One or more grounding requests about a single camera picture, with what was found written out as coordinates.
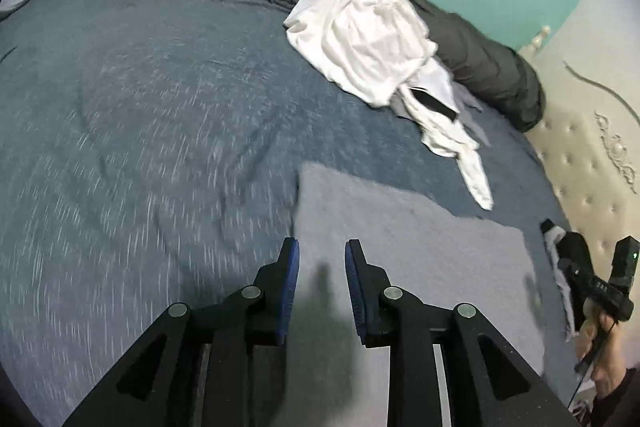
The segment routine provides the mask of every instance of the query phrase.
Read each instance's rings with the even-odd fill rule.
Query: cream headboard
[[[549,46],[548,28],[521,49],[546,91],[543,120],[527,133],[573,230],[589,245],[594,270],[609,278],[618,240],[640,240],[640,118],[606,78],[567,63]],[[640,304],[640,284],[632,299]],[[640,314],[627,328],[640,345]],[[634,362],[640,360],[634,348]]]

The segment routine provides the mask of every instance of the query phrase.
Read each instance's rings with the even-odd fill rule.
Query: blue bedsheet
[[[566,222],[524,137],[474,113],[492,144],[481,210],[413,123],[309,66],[285,17],[264,0],[32,0],[0,23],[0,362],[45,427],[169,303],[213,303],[277,256],[304,160],[522,230],[546,349],[568,349],[538,229]],[[559,393],[564,369],[547,370]]]

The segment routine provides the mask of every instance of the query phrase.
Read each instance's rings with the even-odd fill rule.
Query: white cloth
[[[290,44],[318,71],[372,107],[398,92],[422,130],[422,143],[457,159],[471,195],[490,210],[494,200],[478,144],[462,124],[425,108],[411,93],[423,89],[458,111],[450,78],[435,60],[435,42],[408,0],[300,0],[284,21]]]

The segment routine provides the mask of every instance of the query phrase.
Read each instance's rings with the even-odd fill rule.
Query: human hand
[[[575,351],[579,359],[591,350],[593,340],[598,333],[598,324],[604,331],[609,331],[609,338],[596,359],[591,373],[591,380],[596,384],[598,397],[604,398],[616,390],[626,375],[626,362],[622,353],[622,331],[619,325],[614,324],[613,318],[598,307],[590,306],[589,309],[585,309],[585,315],[588,318],[582,324],[575,343]]]

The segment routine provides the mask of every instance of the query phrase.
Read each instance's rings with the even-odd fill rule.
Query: black device
[[[587,270],[588,272],[593,273],[593,264],[591,263],[591,253],[589,252],[589,246],[587,245],[587,241],[585,241],[584,237],[582,237],[580,233],[565,232],[560,227],[556,227],[553,221],[551,221],[550,219],[547,219],[540,225],[540,230],[545,236],[547,232],[550,232],[552,235],[555,235],[559,231],[563,232],[564,235],[556,244],[558,257],[560,259],[564,258],[568,259],[569,261],[573,261],[583,270]],[[567,284],[569,285],[569,288],[571,290],[571,306],[574,311],[573,325],[575,331],[578,331],[580,330],[582,323],[586,320],[582,308],[584,302],[588,298],[588,295],[571,279],[567,280]]]
[[[64,427],[267,426],[284,396],[299,259],[298,242],[287,238],[276,263],[220,304],[169,306]],[[346,244],[345,268],[362,343],[391,347],[388,427],[441,427],[433,344],[442,347],[454,427],[577,425],[473,305],[438,308],[391,286],[356,239]]]
[[[562,253],[562,241],[564,238],[558,243],[559,253]],[[589,267],[579,266],[567,257],[559,259],[558,268],[572,283],[572,290],[575,287],[581,295],[594,301],[617,323],[628,321],[634,311],[629,293],[634,283],[638,257],[640,257],[640,243],[629,235],[616,243],[609,282],[596,276]],[[584,375],[596,360],[608,334],[609,331],[604,331],[598,324],[598,334],[591,350],[575,366],[575,372],[578,375]]]
[[[433,344],[444,361],[455,427],[577,426],[527,362],[472,304],[424,304],[367,264],[360,242],[344,251],[356,331],[366,347],[390,346],[387,427],[440,427]]]
[[[220,304],[174,303],[104,375],[63,427],[263,427],[284,393],[300,247]]]

